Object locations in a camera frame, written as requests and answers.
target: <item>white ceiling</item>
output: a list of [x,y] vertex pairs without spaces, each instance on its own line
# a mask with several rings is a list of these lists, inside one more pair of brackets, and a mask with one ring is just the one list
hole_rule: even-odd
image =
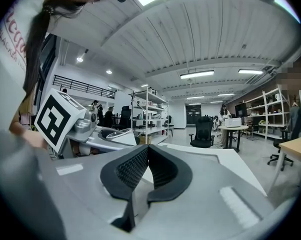
[[[147,6],[103,0],[54,26],[53,34],[71,41],[67,64],[89,49],[83,69],[105,75],[111,68],[116,83],[131,89],[149,84],[173,100],[243,94],[272,76],[252,79],[239,69],[272,71],[301,46],[300,24],[273,0],[158,0]],[[213,76],[180,79],[212,69]]]

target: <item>floor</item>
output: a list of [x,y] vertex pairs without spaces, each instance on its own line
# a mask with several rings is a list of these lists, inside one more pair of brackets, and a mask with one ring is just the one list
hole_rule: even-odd
[[[191,147],[191,138],[189,134],[195,134],[195,127],[186,127],[186,129],[174,129],[173,137],[171,132],[169,132],[169,138],[165,140],[165,143],[188,146]],[[221,149],[219,142],[221,137],[217,137],[215,134],[214,147],[215,149]],[[254,135],[253,140],[250,136],[242,136],[240,139],[240,151],[239,155],[247,164],[249,169],[255,175],[261,186],[267,192],[271,184],[271,180],[275,173],[276,162],[272,162],[267,165],[270,160],[271,154],[278,154],[278,149],[273,146],[273,141],[271,139],[265,139],[261,136]],[[293,166],[287,163],[284,171],[281,171],[277,181],[268,194],[269,201],[276,208],[285,200],[294,197],[298,194],[299,187],[298,184],[301,180],[301,162],[294,160]],[[153,190],[153,186],[149,183],[141,181],[135,190],[136,198],[136,212],[138,216],[135,218],[136,223],[143,217],[147,212],[148,207],[146,205],[147,193]]]

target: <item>monitor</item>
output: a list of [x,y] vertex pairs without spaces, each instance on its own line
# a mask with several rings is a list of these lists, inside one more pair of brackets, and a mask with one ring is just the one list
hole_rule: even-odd
[[236,117],[237,118],[245,118],[247,117],[247,107],[246,103],[241,103],[235,106]]

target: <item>black railing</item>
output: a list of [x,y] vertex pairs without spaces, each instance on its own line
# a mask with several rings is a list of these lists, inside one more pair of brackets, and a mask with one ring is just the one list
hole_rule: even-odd
[[90,85],[84,82],[72,80],[63,76],[55,75],[52,82],[53,86],[59,86],[60,90],[63,88],[80,91],[88,94],[94,94],[110,99],[115,99],[115,92],[106,90],[94,85]]

